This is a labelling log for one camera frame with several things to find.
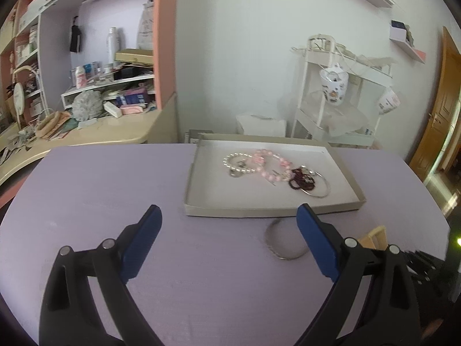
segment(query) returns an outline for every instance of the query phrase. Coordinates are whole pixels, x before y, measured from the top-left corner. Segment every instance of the pearl bracelet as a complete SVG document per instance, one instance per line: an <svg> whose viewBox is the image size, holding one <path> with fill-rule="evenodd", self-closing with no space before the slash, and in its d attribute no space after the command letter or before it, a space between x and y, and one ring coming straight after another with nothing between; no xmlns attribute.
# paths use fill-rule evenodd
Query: pearl bracelet
<svg viewBox="0 0 461 346"><path fill-rule="evenodd" d="M283 168L284 173L273 175L270 174L267 170L264 169L264 165L266 164L266 158L273 157L274 159L279 160L280 166ZM253 155L253 162L257 164L256 171L261 174L261 176L267 179L269 182L280 182L280 181L290 181L291 180L291 167L293 165L292 162L284 159L280 155L276 155L272 151L268 151L267 149L258 149L256 153Z"/></svg>
<svg viewBox="0 0 461 346"><path fill-rule="evenodd" d="M247 153L235 152L235 153L231 153L230 155L227 155L226 157L224 157L223 163L224 163L225 167L229 168L230 172L237 172L237 173L241 173L241 174L256 173L256 169L248 168L247 166L233 166L233 165L231 165L231 159L236 158L236 157L246 157L248 159L253 158L252 155L248 155Z"/></svg>

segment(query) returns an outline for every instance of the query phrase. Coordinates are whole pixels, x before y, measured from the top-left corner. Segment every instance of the wooden door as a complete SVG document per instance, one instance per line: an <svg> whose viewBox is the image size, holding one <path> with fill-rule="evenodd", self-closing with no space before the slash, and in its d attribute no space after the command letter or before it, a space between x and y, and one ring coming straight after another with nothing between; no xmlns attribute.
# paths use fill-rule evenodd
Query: wooden door
<svg viewBox="0 0 461 346"><path fill-rule="evenodd" d="M448 135L451 118L461 86L461 56L446 27L443 28L443 58L439 89L423 138L410 168L424 181L439 155Z"/></svg>

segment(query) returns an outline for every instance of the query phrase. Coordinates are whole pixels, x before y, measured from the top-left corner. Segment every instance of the silver screw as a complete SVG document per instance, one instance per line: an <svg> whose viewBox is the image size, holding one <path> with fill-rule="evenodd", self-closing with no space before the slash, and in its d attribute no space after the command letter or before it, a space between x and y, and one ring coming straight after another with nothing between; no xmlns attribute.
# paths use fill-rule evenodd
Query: silver screw
<svg viewBox="0 0 461 346"><path fill-rule="evenodd" d="M104 249L111 249L113 246L115 246L115 241L112 238L106 239L102 242L102 247Z"/></svg>
<svg viewBox="0 0 461 346"><path fill-rule="evenodd" d="M393 253L394 255L398 255L400 252L400 248L398 248L396 245L390 245L389 251Z"/></svg>
<svg viewBox="0 0 461 346"><path fill-rule="evenodd" d="M348 247L351 247L352 249L357 247L357 241L354 238L346 238L344 244Z"/></svg>
<svg viewBox="0 0 461 346"><path fill-rule="evenodd" d="M66 256L70 251L71 251L71 248L69 246L64 246L59 250L59 254L61 256Z"/></svg>

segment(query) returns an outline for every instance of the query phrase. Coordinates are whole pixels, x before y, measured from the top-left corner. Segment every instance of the white storage box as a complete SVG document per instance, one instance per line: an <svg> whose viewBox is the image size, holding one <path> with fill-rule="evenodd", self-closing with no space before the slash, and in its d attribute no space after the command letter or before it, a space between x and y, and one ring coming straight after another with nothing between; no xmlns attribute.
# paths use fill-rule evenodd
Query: white storage box
<svg viewBox="0 0 461 346"><path fill-rule="evenodd" d="M230 153L254 153L269 149L293 162L322 174L331 193L314 198L294 190L287 182L273 185L260 174L240 178L229 175L223 158ZM279 169L275 159L267 159L267 169ZM324 193L326 186L315 177L316 189ZM334 150L323 142L305 139L204 134L198 143L190 169L185 194L185 210L190 216L206 217L290 217L296 216L301 204L308 203L317 214L359 209L366 199L362 190Z"/></svg>

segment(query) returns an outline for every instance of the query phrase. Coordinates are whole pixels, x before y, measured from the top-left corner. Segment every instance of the white utility cart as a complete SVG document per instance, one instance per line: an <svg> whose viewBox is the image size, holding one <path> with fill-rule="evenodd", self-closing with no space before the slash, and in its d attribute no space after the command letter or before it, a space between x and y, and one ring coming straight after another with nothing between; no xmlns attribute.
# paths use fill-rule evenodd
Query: white utility cart
<svg viewBox="0 0 461 346"><path fill-rule="evenodd" d="M355 146L372 146L380 121L377 101L385 89L392 85L391 65L388 64L379 67L373 65L373 60L358 59L354 54L347 51L344 46L338 45L335 39L328 35L311 36L307 41L307 47L297 50L303 52L305 64L302 77L303 84L301 86L291 137L295 137L299 128L298 124L300 123L307 130L308 136L312 136L312 139L317 141ZM322 88L319 70L320 68L329 68L335 63L340 64L349 73L349 87L346 100L354 108L360 110L361 113L366 114L368 129L362 128L359 132L354 131L341 136L331 136L328 128L322 125L326 100L323 97L323 91L320 91ZM315 91L322 92L322 96L316 101L319 111L316 116L312 116L312 114L306 112L305 102L307 98L313 97Z"/></svg>

